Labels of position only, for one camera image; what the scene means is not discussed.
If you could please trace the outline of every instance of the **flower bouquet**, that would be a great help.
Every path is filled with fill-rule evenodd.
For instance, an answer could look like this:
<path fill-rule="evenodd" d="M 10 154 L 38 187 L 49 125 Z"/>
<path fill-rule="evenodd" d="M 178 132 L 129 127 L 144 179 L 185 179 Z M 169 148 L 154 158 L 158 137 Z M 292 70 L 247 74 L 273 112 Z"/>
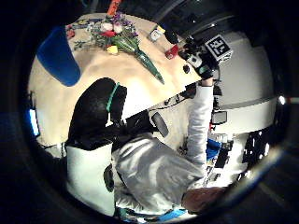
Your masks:
<path fill-rule="evenodd" d="M 139 48 L 139 39 L 135 26 L 125 16 L 116 12 L 99 22 L 90 22 L 86 28 L 90 34 L 87 41 L 76 41 L 74 50 L 99 47 L 111 54 L 124 51 L 135 57 L 161 82 L 164 80 L 148 55 Z"/>

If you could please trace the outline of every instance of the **round table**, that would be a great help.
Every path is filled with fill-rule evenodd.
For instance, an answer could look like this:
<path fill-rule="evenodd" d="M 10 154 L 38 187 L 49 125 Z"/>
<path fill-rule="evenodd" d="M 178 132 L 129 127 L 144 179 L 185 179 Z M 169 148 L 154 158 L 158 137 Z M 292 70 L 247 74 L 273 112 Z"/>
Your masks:
<path fill-rule="evenodd" d="M 105 16 L 105 13 L 95 13 L 84 15 L 80 19 Z M 129 15 L 126 15 L 126 18 L 135 24 L 140 39 L 139 47 L 151 58 L 165 84 L 161 84 L 133 55 L 125 52 L 114 56 L 99 48 L 74 51 L 75 41 L 89 38 L 85 29 L 77 29 L 76 35 L 69 40 L 69 46 L 81 71 L 81 78 L 76 85 L 66 87 L 61 84 L 45 70 L 37 57 L 32 66 L 28 92 L 33 93 L 36 104 L 40 131 L 37 141 L 41 145 L 53 146 L 66 141 L 79 96 L 101 77 L 110 77 L 127 88 L 123 119 L 185 91 L 185 86 L 200 79 L 192 68 L 189 74 L 184 73 L 183 65 L 186 62 L 181 58 L 168 60 L 165 57 L 164 52 L 172 45 L 164 36 L 155 43 L 147 39 L 156 23 Z"/>

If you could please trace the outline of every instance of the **bottle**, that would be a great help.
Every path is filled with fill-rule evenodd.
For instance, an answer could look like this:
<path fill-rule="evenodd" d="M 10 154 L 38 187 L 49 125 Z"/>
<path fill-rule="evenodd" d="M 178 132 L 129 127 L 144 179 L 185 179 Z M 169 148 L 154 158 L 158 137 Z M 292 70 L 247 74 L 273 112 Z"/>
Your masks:
<path fill-rule="evenodd" d="M 151 42 L 156 42 L 163 34 L 165 33 L 165 29 L 160 25 L 156 25 L 154 29 L 149 33 L 148 39 Z"/>

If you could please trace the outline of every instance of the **yellow flower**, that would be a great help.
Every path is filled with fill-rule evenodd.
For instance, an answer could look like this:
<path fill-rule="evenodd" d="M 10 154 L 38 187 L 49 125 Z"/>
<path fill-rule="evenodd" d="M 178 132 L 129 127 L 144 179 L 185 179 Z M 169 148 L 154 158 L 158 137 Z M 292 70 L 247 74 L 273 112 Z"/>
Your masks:
<path fill-rule="evenodd" d="M 85 25 L 86 23 L 88 22 L 88 20 L 79 20 L 78 21 L 78 24 L 80 24 L 80 25 Z"/>
<path fill-rule="evenodd" d="M 107 48 L 107 52 L 110 54 L 117 54 L 119 52 L 118 47 L 115 45 L 112 45 L 110 47 Z"/>

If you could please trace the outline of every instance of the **white wall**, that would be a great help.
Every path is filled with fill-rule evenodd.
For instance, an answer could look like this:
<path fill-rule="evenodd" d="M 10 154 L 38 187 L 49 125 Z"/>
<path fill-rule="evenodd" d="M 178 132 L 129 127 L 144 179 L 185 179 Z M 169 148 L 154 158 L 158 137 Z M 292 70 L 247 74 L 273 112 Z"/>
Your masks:
<path fill-rule="evenodd" d="M 274 97 L 270 64 L 263 47 L 253 48 L 242 33 L 224 36 L 234 53 L 221 64 L 220 107 L 227 122 L 215 133 L 249 133 L 272 124 L 277 99 Z"/>
<path fill-rule="evenodd" d="M 253 48 L 242 33 L 224 36 L 232 58 L 221 64 L 220 105 L 233 105 L 273 96 L 270 64 L 263 47 Z"/>
<path fill-rule="evenodd" d="M 218 125 L 215 133 L 250 133 L 273 123 L 277 98 L 257 105 L 228 109 L 227 122 Z"/>

